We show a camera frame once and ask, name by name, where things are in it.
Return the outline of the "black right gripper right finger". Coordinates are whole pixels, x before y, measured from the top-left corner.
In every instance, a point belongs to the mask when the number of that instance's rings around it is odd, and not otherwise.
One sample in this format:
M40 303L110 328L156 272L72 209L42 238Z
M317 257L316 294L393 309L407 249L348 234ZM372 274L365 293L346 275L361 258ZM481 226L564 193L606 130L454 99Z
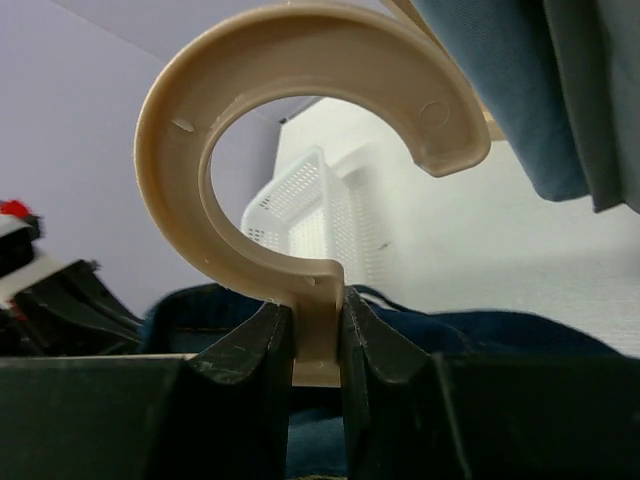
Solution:
M471 478L437 362L352 287L342 308L339 364L349 478Z

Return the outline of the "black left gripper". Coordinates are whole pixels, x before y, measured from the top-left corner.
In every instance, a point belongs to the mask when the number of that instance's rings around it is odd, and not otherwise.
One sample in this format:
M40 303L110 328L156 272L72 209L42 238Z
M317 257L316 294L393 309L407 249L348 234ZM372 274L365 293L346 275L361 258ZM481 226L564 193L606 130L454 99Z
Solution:
M141 344L141 320L78 260L10 293L1 307L3 356L127 355Z

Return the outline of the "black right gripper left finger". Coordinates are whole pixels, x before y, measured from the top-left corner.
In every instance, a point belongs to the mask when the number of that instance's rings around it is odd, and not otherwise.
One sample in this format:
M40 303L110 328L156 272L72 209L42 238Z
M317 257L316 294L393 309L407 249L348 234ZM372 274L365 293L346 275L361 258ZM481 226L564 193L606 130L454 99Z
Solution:
M181 361L145 478L284 478L292 370L293 315L273 303Z

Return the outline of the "dark blue denim skirt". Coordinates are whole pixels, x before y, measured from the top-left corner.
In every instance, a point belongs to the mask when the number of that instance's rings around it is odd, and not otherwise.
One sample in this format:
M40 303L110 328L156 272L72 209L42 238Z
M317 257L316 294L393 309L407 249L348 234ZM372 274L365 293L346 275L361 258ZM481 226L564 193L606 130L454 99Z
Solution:
M468 310L422 313L381 292L357 286L373 313L427 353L613 355L615 349L562 323L526 312ZM146 314L142 354L197 353L258 312L262 303L219 284L175 291ZM291 400L288 479L347 475L340 395L332 388L297 388Z

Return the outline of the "beige plastic hanger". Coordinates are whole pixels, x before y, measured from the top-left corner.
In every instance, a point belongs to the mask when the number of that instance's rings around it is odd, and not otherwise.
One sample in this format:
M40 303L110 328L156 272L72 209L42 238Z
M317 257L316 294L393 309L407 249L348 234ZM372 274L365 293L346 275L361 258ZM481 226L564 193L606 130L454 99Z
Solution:
M412 161L442 177L482 162L486 122L468 82L426 35L337 2L280 2L222 21L185 46L140 112L134 162L144 203L193 267L239 293L294 313L293 381L336 387L343 266L267 249L239 213L272 177L238 121L278 100L320 96L373 113Z

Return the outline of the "light blue denim jacket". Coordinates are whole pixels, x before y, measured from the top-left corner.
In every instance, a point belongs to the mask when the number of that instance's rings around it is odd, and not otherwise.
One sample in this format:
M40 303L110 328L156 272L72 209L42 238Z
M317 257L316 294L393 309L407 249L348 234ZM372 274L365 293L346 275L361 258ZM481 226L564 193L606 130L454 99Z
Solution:
M414 6L496 120L536 193L553 202L588 195L542 2Z

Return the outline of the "white plastic basket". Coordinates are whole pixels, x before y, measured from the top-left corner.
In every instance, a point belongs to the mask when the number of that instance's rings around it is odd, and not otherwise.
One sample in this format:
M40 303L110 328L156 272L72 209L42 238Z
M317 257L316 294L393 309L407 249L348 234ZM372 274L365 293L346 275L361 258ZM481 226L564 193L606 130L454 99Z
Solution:
M346 284L378 288L388 279L387 245L362 174L340 176L310 147L257 193L241 231L283 255L336 260Z

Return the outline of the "grey garment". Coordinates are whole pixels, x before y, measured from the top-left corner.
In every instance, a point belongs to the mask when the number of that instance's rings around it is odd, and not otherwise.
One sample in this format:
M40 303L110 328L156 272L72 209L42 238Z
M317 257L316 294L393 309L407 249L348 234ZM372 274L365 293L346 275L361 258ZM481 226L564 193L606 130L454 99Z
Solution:
M563 99L594 209L639 210L639 3L545 1Z

